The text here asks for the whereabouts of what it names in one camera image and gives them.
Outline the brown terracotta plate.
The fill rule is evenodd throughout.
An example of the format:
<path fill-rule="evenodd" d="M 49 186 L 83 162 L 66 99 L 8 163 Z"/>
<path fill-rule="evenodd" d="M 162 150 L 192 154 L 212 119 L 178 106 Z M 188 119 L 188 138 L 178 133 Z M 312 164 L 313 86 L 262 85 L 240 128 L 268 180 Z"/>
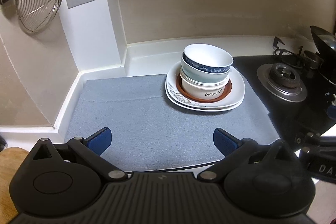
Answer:
<path fill-rule="evenodd" d="M 176 84 L 176 87 L 177 87 L 178 91 L 182 95 L 184 95 L 186 98 L 188 98 L 190 100 L 193 100 L 193 101 L 196 101 L 196 102 L 202 102 L 202 103 L 214 103 L 214 102 L 218 102 L 218 101 L 226 98 L 228 96 L 228 94 L 230 94 L 230 92 L 232 90 L 232 83 L 229 80 L 228 84 L 226 84 L 226 86 L 221 89 L 221 92 L 217 93 L 214 96 L 205 96 L 206 94 L 209 94 L 209 93 L 204 92 L 204 97 L 203 98 L 199 98 L 199 97 L 193 96 L 192 94 L 188 93 L 187 91 L 185 91 L 183 89 L 182 79 L 181 79 L 180 75 L 177 76 L 175 84 Z"/>

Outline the white blue-rimmed bowl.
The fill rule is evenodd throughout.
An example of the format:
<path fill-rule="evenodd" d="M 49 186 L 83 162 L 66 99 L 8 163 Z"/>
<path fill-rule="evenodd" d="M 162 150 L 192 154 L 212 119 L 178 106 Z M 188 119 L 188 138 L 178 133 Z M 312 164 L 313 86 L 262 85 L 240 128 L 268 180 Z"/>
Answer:
<path fill-rule="evenodd" d="M 207 73 L 226 73 L 234 63 L 225 50 L 209 44 L 190 44 L 183 51 L 183 59 L 193 68 Z"/>

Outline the black gas stove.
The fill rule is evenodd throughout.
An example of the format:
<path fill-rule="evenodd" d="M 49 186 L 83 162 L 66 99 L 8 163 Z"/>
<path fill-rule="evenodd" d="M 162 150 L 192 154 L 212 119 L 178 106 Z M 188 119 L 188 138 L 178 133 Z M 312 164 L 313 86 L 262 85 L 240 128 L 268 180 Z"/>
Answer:
<path fill-rule="evenodd" d="M 335 125 L 335 114 L 328 114 L 335 88 L 317 71 L 309 75 L 273 55 L 235 57 L 234 67 L 266 106 L 280 138 L 293 149 L 302 147 L 307 133 L 323 135 Z"/>

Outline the turquoise glazed bowl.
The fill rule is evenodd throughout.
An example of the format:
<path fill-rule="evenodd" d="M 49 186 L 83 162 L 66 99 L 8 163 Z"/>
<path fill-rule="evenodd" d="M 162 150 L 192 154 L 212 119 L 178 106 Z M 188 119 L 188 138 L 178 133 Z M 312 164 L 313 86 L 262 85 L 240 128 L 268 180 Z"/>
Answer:
<path fill-rule="evenodd" d="M 224 72 L 224 73 L 203 72 L 203 71 L 193 68 L 187 62 L 185 62 L 183 58 L 181 58 L 181 67 L 185 75 L 187 75 L 189 78 L 195 81 L 198 81 L 198 82 L 209 83 L 209 84 L 218 83 L 218 82 L 223 81 L 232 71 L 232 69 L 229 69 L 229 71 Z"/>

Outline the cream bowls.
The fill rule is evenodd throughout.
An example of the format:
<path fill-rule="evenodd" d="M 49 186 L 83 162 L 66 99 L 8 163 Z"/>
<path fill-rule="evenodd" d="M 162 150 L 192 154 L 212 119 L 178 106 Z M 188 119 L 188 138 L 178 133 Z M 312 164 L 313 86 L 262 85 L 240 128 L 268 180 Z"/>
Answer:
<path fill-rule="evenodd" d="M 182 79 L 182 86 L 185 91 L 188 93 L 192 94 L 195 97 L 203 98 L 204 97 L 204 92 L 209 93 L 206 94 L 205 96 L 214 96 L 217 93 L 221 92 L 221 89 L 228 84 L 228 81 L 230 78 L 227 76 L 223 81 L 218 82 L 218 83 L 202 83 L 195 81 L 191 78 L 189 78 L 185 73 L 183 72 L 182 69 L 180 69 L 179 75 L 181 76 Z"/>

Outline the black pot support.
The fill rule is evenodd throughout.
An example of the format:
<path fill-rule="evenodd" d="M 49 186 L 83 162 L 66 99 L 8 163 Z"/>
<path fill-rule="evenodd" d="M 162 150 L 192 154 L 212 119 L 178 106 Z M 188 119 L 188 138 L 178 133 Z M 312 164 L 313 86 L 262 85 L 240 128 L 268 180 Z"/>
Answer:
<path fill-rule="evenodd" d="M 318 69 L 322 65 L 323 59 L 316 53 L 307 50 L 303 51 L 303 47 L 298 48 L 298 53 L 293 53 L 284 48 L 280 48 L 278 44 L 285 45 L 280 38 L 275 36 L 273 41 L 273 55 L 281 63 L 290 65 L 294 69 Z"/>

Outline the wooden cutting board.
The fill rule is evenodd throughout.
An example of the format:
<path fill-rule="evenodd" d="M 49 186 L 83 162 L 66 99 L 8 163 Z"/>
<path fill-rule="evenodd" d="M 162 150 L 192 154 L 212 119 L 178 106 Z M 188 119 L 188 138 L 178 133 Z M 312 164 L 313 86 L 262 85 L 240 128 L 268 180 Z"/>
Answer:
<path fill-rule="evenodd" d="M 17 214 L 17 210 L 11 200 L 9 186 L 12 178 L 28 155 L 28 151 L 11 147 L 4 149 L 0 154 L 0 221 L 9 223 Z"/>

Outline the far white floral plate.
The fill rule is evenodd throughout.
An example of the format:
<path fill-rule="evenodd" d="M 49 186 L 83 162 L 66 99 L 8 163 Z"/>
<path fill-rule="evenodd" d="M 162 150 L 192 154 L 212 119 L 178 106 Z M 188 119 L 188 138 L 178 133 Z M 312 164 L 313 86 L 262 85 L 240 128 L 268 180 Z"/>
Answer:
<path fill-rule="evenodd" d="M 180 62 L 174 64 L 165 80 L 167 98 L 174 104 L 189 110 L 219 112 L 234 109 L 242 103 L 245 96 L 245 83 L 236 68 L 231 68 L 228 75 L 229 81 L 224 88 L 224 93 L 216 98 L 214 102 L 197 101 L 187 94 L 182 88 L 180 69 Z"/>

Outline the grey drying mat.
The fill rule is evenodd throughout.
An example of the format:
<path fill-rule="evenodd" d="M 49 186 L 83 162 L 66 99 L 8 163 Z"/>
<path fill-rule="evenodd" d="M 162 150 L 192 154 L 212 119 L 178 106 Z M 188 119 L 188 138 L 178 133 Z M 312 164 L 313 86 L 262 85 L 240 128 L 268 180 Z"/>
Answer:
<path fill-rule="evenodd" d="M 242 104 L 221 113 L 201 113 L 172 103 L 165 75 L 89 80 L 73 112 L 66 139 L 110 128 L 105 160 L 125 171 L 163 170 L 222 159 L 213 143 L 216 128 L 260 144 L 278 138 L 265 106 L 245 87 Z"/>

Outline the dark pot with lid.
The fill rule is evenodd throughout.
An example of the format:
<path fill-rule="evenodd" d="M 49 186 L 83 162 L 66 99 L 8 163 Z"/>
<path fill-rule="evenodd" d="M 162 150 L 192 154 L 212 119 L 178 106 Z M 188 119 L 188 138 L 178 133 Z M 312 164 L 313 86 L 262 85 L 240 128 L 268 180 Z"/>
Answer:
<path fill-rule="evenodd" d="M 323 28 L 311 26 L 311 36 L 319 55 L 323 59 L 321 65 L 322 74 L 332 83 L 335 84 L 336 77 L 336 51 L 335 51 L 335 36 Z"/>

